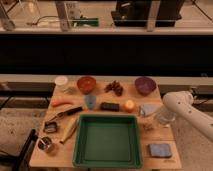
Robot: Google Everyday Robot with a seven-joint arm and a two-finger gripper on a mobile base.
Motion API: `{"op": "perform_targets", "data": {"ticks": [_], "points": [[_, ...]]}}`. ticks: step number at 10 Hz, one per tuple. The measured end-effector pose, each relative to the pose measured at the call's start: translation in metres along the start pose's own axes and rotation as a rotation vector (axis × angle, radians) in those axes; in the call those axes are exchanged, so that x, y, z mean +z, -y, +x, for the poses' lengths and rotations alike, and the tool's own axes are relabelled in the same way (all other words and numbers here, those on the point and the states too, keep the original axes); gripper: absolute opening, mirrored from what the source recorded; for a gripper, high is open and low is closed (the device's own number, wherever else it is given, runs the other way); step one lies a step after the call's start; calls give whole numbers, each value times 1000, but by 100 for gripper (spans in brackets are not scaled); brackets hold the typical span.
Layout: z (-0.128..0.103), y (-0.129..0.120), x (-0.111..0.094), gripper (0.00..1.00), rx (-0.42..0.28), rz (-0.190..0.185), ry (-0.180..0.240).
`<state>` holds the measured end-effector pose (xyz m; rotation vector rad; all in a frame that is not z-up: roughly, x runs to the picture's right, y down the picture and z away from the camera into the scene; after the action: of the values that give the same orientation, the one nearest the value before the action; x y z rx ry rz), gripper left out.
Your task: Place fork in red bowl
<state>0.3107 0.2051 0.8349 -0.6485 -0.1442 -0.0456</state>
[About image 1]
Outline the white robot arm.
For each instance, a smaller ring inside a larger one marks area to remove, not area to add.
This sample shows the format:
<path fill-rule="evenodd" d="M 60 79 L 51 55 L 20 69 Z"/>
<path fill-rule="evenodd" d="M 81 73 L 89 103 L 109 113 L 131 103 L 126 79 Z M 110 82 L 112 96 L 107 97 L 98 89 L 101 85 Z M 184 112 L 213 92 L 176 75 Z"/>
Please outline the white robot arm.
<path fill-rule="evenodd" d="M 194 98 L 189 91 L 168 92 L 162 102 L 154 116 L 159 124 L 168 125 L 175 120 L 175 116 L 181 116 L 213 142 L 213 117 L 192 106 Z"/>

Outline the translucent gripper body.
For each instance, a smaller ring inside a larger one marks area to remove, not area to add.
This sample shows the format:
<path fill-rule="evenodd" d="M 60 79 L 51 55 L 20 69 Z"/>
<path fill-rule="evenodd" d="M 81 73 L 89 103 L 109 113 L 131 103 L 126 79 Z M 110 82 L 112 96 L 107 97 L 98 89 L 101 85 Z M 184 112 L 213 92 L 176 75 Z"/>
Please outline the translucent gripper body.
<path fill-rule="evenodd" d="M 165 106 L 161 106 L 155 115 L 155 120 L 162 126 L 169 126 L 176 118 L 176 115 L 167 109 Z"/>

